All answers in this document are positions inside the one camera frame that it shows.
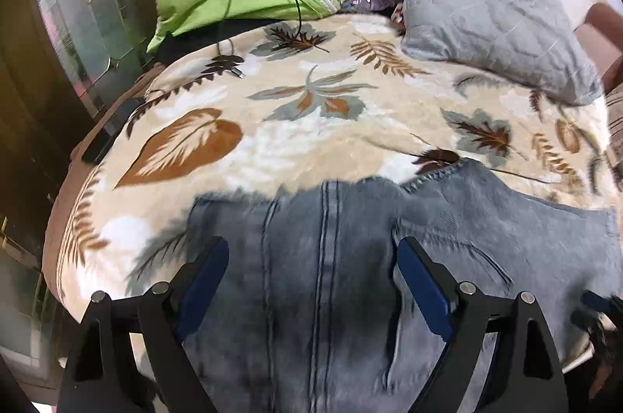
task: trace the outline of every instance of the gray pillow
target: gray pillow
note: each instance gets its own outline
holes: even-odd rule
[[[403,51],[490,70],[574,105],[603,93],[559,0],[405,0]]]

